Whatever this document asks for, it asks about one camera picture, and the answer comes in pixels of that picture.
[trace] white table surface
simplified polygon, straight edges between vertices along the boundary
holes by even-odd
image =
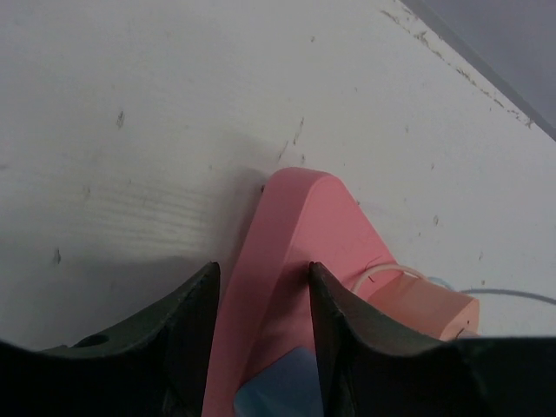
[[[3,2],[0,337],[73,343],[226,274],[301,165],[400,262],[556,298],[556,143],[401,3]],[[555,333],[554,305],[478,296],[483,334]]]

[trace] dark scuff mark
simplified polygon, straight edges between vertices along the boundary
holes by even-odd
[[[455,69],[456,71],[458,71],[458,74],[460,74],[461,76],[463,76],[466,80],[468,80],[471,85],[473,85],[474,87],[477,87],[477,83],[469,76],[469,74],[467,74],[463,69],[461,69],[460,67]]]
[[[60,255],[60,248],[56,248],[54,251],[54,257],[52,258],[52,263],[55,265],[60,265],[62,261],[62,256]]]
[[[120,111],[120,114],[118,115],[118,120],[116,120],[116,126],[121,129],[123,127],[123,120],[125,119],[125,114],[123,113],[123,110]]]
[[[415,34],[414,38],[417,39],[419,42],[421,42],[423,45],[425,45],[427,48],[431,49],[431,47],[428,44],[428,40],[425,38],[426,34],[427,31],[423,30],[422,32]]]
[[[284,145],[284,148],[280,151],[280,154],[278,154],[278,161],[280,161],[281,158],[283,157],[284,152],[286,152],[286,148],[288,147],[288,145],[289,145],[289,141],[286,141],[286,144]]]
[[[390,19],[392,19],[392,21],[394,21],[394,23],[400,24],[400,19],[399,19],[398,17],[396,17],[396,16],[394,16],[394,15],[391,15],[390,13],[388,13],[388,12],[385,11],[385,10],[381,10],[381,13],[382,13],[384,16],[389,17]]]
[[[305,122],[305,117],[302,117],[301,121],[299,123],[299,128],[297,128],[297,131],[295,132],[294,145],[297,144],[297,140],[299,139],[299,136],[301,135],[301,132],[303,131],[303,123],[304,122]]]

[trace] pink plastic object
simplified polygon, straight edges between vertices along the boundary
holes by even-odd
[[[395,260],[338,178],[282,169],[265,186],[222,300],[203,417],[233,417],[245,381],[294,348],[314,351],[310,261],[323,262],[351,288],[366,268]],[[397,275],[377,274],[359,296],[367,299]]]

